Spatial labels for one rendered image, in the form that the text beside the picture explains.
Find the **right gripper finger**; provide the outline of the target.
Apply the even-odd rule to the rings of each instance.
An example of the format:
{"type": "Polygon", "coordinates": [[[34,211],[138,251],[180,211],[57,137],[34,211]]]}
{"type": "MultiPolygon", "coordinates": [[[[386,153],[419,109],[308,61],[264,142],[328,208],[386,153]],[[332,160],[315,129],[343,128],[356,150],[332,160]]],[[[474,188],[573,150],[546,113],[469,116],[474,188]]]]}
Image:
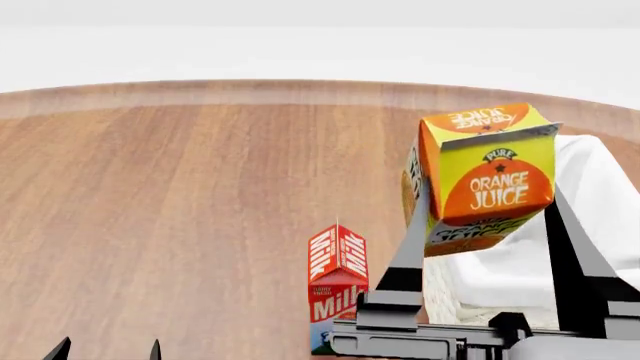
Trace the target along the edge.
{"type": "Polygon", "coordinates": [[[619,278],[559,188],[544,218],[559,329],[584,338],[640,338],[640,290],[619,278]]]}
{"type": "Polygon", "coordinates": [[[358,296],[356,329],[411,332],[423,305],[423,261],[430,205],[429,182],[421,184],[406,235],[374,290],[358,296]]]}

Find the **orange juice carton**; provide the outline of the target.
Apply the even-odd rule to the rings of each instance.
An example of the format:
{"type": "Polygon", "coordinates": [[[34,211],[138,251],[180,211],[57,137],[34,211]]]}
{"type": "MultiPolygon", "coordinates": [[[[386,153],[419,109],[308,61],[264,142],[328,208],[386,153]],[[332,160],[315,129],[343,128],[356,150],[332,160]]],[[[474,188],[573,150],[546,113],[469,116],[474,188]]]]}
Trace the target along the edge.
{"type": "Polygon", "coordinates": [[[425,257],[492,248],[549,206],[560,127],[527,103],[422,118],[401,194],[425,257]]]}

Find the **red milk carton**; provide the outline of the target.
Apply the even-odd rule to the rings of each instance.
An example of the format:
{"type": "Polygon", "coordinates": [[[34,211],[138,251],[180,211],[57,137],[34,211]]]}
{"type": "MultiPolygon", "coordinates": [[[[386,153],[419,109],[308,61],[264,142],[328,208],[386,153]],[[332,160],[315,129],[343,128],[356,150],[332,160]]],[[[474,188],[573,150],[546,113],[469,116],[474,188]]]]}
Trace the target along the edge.
{"type": "Polygon", "coordinates": [[[342,224],[332,224],[308,242],[310,353],[332,355],[334,320],[356,318],[358,295],[369,289],[366,241],[342,224]]]}

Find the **white woven basket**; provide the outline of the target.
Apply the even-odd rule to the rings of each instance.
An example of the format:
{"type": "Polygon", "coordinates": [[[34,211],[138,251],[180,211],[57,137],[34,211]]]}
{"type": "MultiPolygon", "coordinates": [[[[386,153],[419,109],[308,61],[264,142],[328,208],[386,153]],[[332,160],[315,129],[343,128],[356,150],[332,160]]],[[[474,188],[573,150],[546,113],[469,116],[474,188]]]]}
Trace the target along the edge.
{"type": "MultiPolygon", "coordinates": [[[[597,137],[558,136],[556,183],[589,239],[620,278],[640,290],[640,193],[597,137]]],[[[557,329],[544,215],[502,242],[424,260],[431,323],[484,326],[502,311],[557,329]]]]}

